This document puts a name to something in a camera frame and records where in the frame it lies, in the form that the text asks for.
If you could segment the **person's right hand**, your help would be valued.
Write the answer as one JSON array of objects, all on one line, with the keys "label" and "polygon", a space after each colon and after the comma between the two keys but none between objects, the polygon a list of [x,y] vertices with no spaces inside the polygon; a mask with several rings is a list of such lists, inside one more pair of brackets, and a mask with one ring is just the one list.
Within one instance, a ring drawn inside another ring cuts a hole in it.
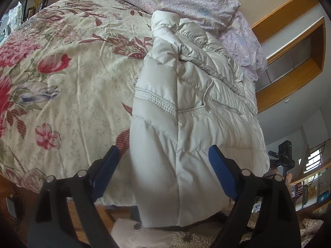
[{"label": "person's right hand", "polygon": [[[276,169],[275,170],[275,174],[279,175],[279,170]],[[291,181],[292,181],[292,177],[293,177],[292,173],[287,172],[287,174],[285,176],[285,184],[286,184],[286,186],[290,186]]]}]

